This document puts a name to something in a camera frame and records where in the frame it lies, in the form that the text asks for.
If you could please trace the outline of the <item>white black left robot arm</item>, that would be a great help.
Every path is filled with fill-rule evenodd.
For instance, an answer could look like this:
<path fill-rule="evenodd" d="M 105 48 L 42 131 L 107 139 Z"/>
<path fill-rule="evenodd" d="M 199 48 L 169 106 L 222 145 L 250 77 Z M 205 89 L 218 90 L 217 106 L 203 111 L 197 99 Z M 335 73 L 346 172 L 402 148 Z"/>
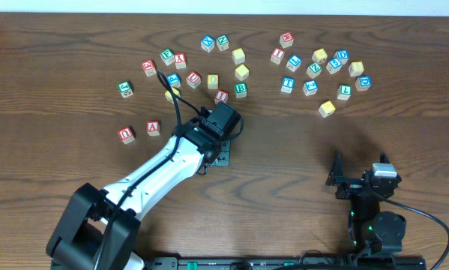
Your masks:
<path fill-rule="evenodd" d="M 97 189 L 86 183 L 71 196 L 46 254 L 64 269 L 143 269 L 133 251 L 142 219 L 183 180 L 212 163 L 228 130 L 188 124 L 130 175 Z"/>

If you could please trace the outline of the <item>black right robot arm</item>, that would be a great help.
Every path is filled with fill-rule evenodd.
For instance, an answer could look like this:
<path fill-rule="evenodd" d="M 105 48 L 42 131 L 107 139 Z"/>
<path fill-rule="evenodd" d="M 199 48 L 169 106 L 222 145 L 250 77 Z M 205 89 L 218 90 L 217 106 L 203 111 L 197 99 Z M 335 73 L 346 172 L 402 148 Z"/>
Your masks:
<path fill-rule="evenodd" d="M 406 219 L 380 209 L 380 203 L 394 195 L 401 181 L 385 154 L 360 178 L 345 176 L 340 154 L 334 155 L 325 184 L 337 188 L 335 197 L 338 200 L 351 203 L 349 235 L 362 256 L 396 254 L 403 249 Z"/>

